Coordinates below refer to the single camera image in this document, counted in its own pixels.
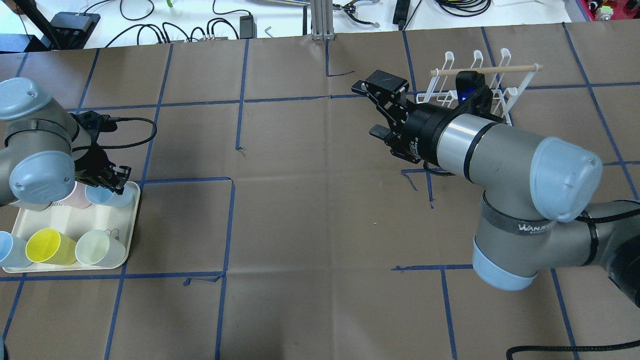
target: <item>gray robotic arm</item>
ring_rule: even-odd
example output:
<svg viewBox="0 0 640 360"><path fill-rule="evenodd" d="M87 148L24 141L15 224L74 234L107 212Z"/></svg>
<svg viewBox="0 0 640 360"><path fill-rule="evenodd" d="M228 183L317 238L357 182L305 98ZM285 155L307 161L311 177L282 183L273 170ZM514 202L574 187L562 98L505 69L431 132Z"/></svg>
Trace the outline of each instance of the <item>gray robotic arm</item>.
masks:
<svg viewBox="0 0 640 360"><path fill-rule="evenodd" d="M408 82L380 70L352 87L387 119L369 133L392 155L485 189L473 257L483 280L521 290L541 269L600 265L640 306L640 203L589 204L602 175L596 154L501 123L482 74L460 72L456 89L449 109L412 103Z"/></svg>
<svg viewBox="0 0 640 360"><path fill-rule="evenodd" d="M61 200L74 180L122 193L131 168L116 167L97 144L100 132L117 129L117 118L67 113L34 81L13 78L0 83L0 120L0 206Z"/></svg>

